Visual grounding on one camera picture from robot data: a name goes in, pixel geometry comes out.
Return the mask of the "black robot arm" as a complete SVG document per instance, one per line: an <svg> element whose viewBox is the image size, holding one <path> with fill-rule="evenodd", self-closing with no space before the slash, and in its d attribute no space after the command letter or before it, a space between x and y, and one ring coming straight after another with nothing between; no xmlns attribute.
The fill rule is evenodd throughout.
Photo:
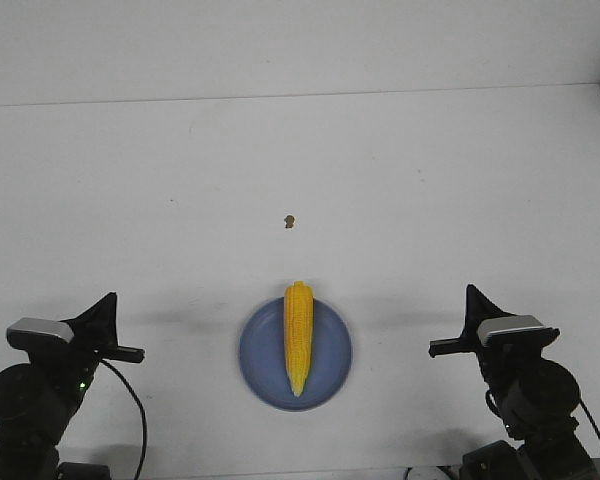
<svg viewBox="0 0 600 480"><path fill-rule="evenodd" d="M109 292L75 318L24 317L7 328L28 360L0 372L0 479L110 478L107 465L61 461L58 446L97 368L145 358L118 342L117 300Z"/></svg>
<svg viewBox="0 0 600 480"><path fill-rule="evenodd" d="M431 341L428 353L474 354L489 410L520 445L500 440L464 454L459 478L600 478L576 436L573 412L584 405L579 384L569 370L542 355L559 335L559 329L532 315L506 312L475 285L467 286L460 335Z"/></svg>

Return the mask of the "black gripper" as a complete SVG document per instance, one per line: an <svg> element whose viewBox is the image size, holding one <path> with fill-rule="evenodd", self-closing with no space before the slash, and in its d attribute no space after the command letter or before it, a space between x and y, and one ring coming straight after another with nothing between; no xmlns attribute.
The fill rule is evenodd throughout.
<svg viewBox="0 0 600 480"><path fill-rule="evenodd" d="M74 334L73 343L87 350L28 354L30 362L44 372L69 415L81 407L102 361L139 364L145 358L143 349L118 344L117 300L117 294L109 292L77 317L63 320Z"/></svg>
<svg viewBox="0 0 600 480"><path fill-rule="evenodd" d="M465 318L460 337L432 340L428 353L432 358L456 353L473 353L483 380L495 395L504 395L515 381L524 388L538 387L551 380L553 367L542 357L545 347L557 335L500 335L484 345L477 337L479 325L488 319L511 317L496 306L475 285L466 287Z"/></svg>

